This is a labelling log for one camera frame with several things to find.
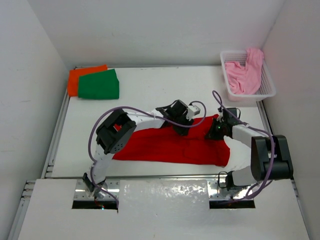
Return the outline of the red t shirt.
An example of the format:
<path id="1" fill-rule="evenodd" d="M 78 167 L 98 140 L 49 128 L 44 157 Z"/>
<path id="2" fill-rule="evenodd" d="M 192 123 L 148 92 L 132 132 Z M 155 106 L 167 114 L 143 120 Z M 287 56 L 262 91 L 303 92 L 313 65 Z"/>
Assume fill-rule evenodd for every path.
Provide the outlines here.
<path id="1" fill-rule="evenodd" d="M 225 167 L 230 148 L 224 140 L 205 139 L 217 117 L 207 116 L 199 126 L 190 128 L 187 136 L 178 135 L 172 126 L 136 131 L 113 159 Z"/>

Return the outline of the pink t shirt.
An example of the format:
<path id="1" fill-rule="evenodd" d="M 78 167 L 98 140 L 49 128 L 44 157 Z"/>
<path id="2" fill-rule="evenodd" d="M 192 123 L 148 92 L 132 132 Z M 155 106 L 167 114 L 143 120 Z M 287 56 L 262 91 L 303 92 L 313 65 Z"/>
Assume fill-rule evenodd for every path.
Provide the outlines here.
<path id="1" fill-rule="evenodd" d="M 254 95 L 261 86 L 264 53 L 258 48 L 246 49 L 245 66 L 239 61 L 224 64 L 228 84 L 235 95 Z"/>

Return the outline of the green t shirt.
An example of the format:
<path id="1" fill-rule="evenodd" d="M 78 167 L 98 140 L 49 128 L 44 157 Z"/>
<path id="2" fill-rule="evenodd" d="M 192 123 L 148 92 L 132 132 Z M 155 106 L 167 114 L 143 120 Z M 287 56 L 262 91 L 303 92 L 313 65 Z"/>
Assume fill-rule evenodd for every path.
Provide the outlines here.
<path id="1" fill-rule="evenodd" d="M 115 69 L 91 73 L 79 78 L 78 97 L 87 100 L 117 100 L 120 82 Z"/>

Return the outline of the orange t shirt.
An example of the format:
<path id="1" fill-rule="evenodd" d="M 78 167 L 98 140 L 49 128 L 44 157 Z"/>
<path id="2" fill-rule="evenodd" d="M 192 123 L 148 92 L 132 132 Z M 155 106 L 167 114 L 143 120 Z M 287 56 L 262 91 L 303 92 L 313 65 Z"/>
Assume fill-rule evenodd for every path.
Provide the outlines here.
<path id="1" fill-rule="evenodd" d="M 69 71 L 68 83 L 67 83 L 67 93 L 69 97 L 78 96 L 79 88 L 79 78 L 88 74 L 103 72 L 108 69 L 107 65 L 99 65 L 93 67 L 84 67 L 72 69 Z"/>

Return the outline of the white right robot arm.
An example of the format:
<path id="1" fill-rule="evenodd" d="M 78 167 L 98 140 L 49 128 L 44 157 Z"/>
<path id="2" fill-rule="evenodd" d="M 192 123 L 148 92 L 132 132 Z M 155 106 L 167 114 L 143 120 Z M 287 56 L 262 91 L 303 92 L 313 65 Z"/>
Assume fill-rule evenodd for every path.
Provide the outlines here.
<path id="1" fill-rule="evenodd" d="M 205 138 L 222 141 L 224 137 L 237 140 L 250 148 L 250 164 L 226 173 L 223 188 L 237 190 L 264 181 L 292 179 L 294 168 L 287 138 L 268 135 L 264 130 L 244 124 L 237 118 L 237 108 L 218 109 Z"/>

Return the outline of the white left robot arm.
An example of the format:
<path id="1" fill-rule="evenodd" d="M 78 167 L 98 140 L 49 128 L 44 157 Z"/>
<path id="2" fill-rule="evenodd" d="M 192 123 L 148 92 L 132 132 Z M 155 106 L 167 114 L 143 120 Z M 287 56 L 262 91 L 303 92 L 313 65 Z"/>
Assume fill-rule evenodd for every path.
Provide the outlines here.
<path id="1" fill-rule="evenodd" d="M 125 148 L 134 132 L 173 126 L 176 133 L 186 136 L 200 111 L 193 104 L 186 105 L 181 100 L 175 100 L 170 105 L 147 112 L 133 107 L 115 107 L 104 113 L 89 135 L 88 142 L 91 144 L 95 140 L 96 149 L 95 152 L 88 149 L 92 165 L 82 177 L 87 191 L 95 198 L 108 195 L 105 186 L 107 168 L 113 156 Z"/>

